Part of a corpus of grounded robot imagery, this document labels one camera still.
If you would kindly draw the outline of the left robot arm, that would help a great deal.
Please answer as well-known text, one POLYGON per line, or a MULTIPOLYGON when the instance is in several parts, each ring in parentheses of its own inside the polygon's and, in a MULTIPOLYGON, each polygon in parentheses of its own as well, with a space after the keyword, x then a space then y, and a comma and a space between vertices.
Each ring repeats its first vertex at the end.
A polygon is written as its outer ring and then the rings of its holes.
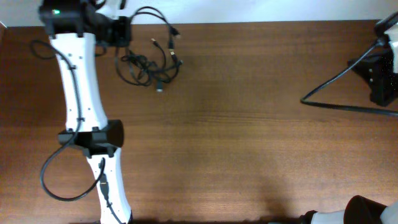
POLYGON ((67 108, 61 145, 44 163, 40 181, 50 161, 65 148, 82 150, 92 170, 101 209, 100 223, 132 223, 121 171, 124 128, 121 120, 106 117, 96 76, 97 46, 127 47, 131 25, 120 16, 125 1, 43 1, 39 17, 58 61, 67 108))

